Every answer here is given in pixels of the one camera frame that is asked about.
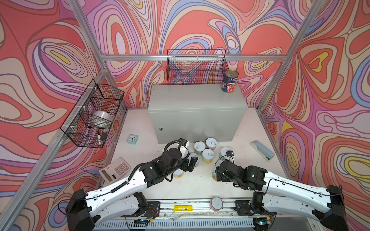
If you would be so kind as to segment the yellow peach can plastic lid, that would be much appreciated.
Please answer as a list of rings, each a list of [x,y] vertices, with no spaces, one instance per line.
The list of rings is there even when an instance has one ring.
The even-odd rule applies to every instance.
[[[216,173],[216,169],[213,170],[212,172],[212,178],[215,182],[218,182],[218,179],[217,179],[217,173]]]

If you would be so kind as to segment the light blue spotted can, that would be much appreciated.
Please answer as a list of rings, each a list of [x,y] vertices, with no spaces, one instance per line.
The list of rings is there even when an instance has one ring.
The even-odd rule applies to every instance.
[[[231,151],[231,149],[228,148],[228,147],[222,147],[221,148],[220,153],[219,153],[219,158],[220,158],[221,161],[224,161],[226,159],[231,161],[231,156],[227,155],[228,151]]]

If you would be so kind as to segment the dark blue tomato can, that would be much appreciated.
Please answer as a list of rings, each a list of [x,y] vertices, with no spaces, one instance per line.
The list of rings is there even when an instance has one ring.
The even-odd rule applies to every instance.
[[[236,70],[226,70],[223,76],[222,91],[232,93],[235,89],[239,73]]]

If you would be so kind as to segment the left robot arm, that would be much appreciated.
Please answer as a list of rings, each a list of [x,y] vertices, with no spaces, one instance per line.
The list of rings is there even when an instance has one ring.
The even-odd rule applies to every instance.
[[[129,177],[107,187],[86,193],[75,191],[66,206],[67,226],[70,231],[91,231],[95,226],[116,217],[140,217],[147,211],[148,218],[157,216],[142,191],[163,182],[176,170],[192,172],[197,157],[182,157],[179,149],[171,148],[150,162],[141,163]]]

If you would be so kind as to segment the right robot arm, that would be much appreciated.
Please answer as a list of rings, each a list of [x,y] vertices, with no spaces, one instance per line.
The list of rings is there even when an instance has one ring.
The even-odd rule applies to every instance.
[[[236,202],[240,216],[287,213],[318,221],[333,231],[347,231],[342,188],[314,187],[295,182],[257,166],[241,167],[224,160],[216,166],[216,178],[253,192],[250,201]]]

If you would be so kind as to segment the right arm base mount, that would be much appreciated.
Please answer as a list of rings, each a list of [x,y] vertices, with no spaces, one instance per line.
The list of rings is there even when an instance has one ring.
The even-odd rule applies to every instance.
[[[253,202],[252,200],[237,200],[233,210],[238,216],[272,216],[274,212],[268,212],[264,209],[262,202]]]

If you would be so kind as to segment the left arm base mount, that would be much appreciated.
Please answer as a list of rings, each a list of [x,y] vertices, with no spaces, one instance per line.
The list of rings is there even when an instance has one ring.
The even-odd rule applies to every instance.
[[[141,206],[134,214],[123,215],[122,218],[156,218],[160,215],[160,201],[149,201],[147,206]]]

